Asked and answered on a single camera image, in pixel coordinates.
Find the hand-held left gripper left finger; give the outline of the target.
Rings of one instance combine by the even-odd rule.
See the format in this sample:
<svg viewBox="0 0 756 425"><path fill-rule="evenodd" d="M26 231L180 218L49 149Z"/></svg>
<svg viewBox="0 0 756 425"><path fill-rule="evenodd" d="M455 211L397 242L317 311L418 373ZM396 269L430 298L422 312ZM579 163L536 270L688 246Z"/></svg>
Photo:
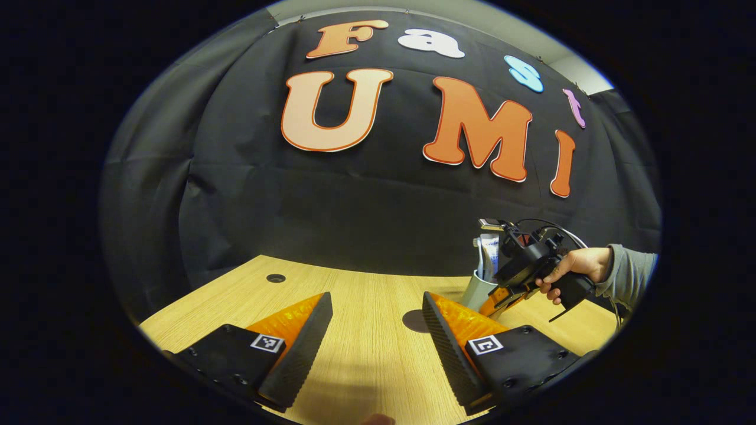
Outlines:
<svg viewBox="0 0 756 425"><path fill-rule="evenodd" d="M323 292L253 325L221 325L163 353L224 395L284 413L310 374L332 317L331 294Z"/></svg>

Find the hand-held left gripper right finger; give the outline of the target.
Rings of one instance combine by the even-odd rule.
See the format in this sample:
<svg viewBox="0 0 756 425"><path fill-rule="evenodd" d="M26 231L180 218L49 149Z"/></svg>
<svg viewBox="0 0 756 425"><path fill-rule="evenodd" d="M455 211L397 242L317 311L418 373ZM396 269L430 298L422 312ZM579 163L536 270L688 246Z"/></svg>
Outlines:
<svg viewBox="0 0 756 425"><path fill-rule="evenodd" d="M423 318L452 393L470 416L511 410L597 355L577 355L534 326L509 329L431 292L423 296Z"/></svg>

